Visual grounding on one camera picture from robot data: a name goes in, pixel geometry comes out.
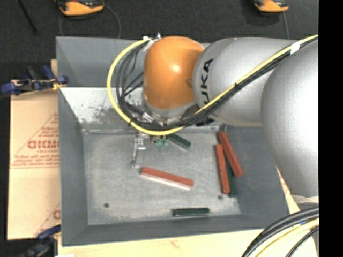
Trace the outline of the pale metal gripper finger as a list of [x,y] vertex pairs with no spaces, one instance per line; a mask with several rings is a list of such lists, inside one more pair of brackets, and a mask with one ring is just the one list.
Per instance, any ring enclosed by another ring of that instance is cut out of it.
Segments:
[[146,146],[142,143],[137,148],[137,167],[142,167],[144,163],[144,157],[146,153]]
[[136,167],[137,153],[138,153],[138,141],[137,141],[137,139],[134,139],[132,160],[130,162],[130,165],[132,168]]

